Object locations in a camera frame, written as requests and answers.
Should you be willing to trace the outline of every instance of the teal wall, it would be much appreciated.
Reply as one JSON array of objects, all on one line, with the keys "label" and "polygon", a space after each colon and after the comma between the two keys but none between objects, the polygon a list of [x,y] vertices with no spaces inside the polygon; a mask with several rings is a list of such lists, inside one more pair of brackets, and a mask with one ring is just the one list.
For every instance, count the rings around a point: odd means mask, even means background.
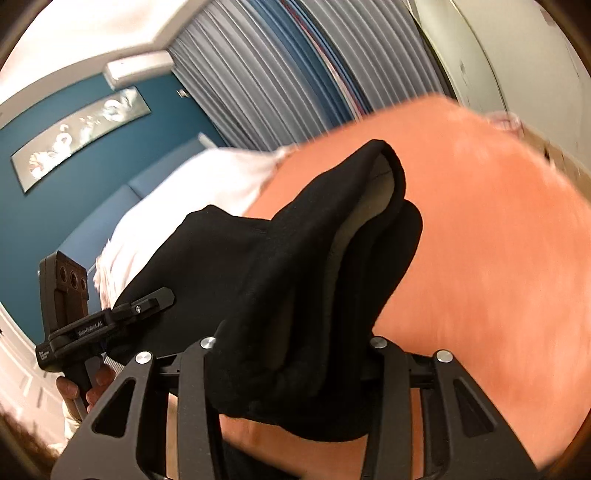
[{"label": "teal wall", "polygon": [[163,155],[217,130],[194,100],[181,98],[171,75],[136,85],[151,114],[99,138],[66,160],[28,194],[11,156],[39,133],[112,93],[102,75],[42,100],[0,129],[0,301],[36,343],[43,340],[37,269],[72,230],[136,174]]}]

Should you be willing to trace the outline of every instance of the air conditioning unit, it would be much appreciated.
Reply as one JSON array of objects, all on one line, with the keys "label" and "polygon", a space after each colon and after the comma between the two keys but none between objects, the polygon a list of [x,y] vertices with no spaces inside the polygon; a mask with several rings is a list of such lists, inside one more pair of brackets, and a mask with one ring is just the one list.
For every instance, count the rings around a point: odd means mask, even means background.
[{"label": "air conditioning unit", "polygon": [[113,90],[153,77],[167,74],[174,66],[173,58],[165,50],[153,51],[109,62],[103,75]]}]

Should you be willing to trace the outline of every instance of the grey curtain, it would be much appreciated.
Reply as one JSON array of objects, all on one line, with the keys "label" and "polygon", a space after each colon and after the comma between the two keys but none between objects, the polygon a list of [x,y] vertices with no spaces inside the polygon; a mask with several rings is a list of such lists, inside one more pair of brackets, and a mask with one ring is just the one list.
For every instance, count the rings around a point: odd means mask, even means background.
[{"label": "grey curtain", "polygon": [[175,74],[229,145],[274,150],[332,128],[305,77],[248,2],[212,1],[170,53]]},{"label": "grey curtain", "polygon": [[[283,8],[280,0],[263,1]],[[297,0],[297,5],[334,47],[371,110],[446,93],[402,0]],[[315,90],[301,59],[290,55],[294,46],[288,50],[275,35],[278,28],[267,25],[248,0],[213,0],[169,48],[175,74],[234,147],[274,150],[335,126],[318,84]]]},{"label": "grey curtain", "polygon": [[373,110],[444,93],[401,0],[299,0],[349,65]]}]

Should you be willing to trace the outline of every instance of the framed picture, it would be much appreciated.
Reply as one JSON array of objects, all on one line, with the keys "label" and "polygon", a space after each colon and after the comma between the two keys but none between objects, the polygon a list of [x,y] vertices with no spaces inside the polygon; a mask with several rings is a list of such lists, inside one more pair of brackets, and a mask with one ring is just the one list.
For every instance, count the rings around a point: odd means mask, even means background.
[{"label": "framed picture", "polygon": [[97,138],[150,113],[137,88],[127,88],[87,105],[33,138],[12,156],[26,193],[39,180]]}]

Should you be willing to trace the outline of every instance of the device handle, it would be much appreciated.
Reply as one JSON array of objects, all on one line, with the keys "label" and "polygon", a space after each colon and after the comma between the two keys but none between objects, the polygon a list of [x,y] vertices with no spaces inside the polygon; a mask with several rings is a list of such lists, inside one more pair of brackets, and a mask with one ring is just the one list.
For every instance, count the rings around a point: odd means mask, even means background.
[{"label": "device handle", "polygon": [[92,382],[86,371],[86,365],[84,362],[69,365],[64,368],[64,376],[78,385],[80,395],[78,398],[74,399],[74,404],[76,405],[78,415],[84,420],[88,415],[88,401],[86,399],[86,394],[92,388]]}]

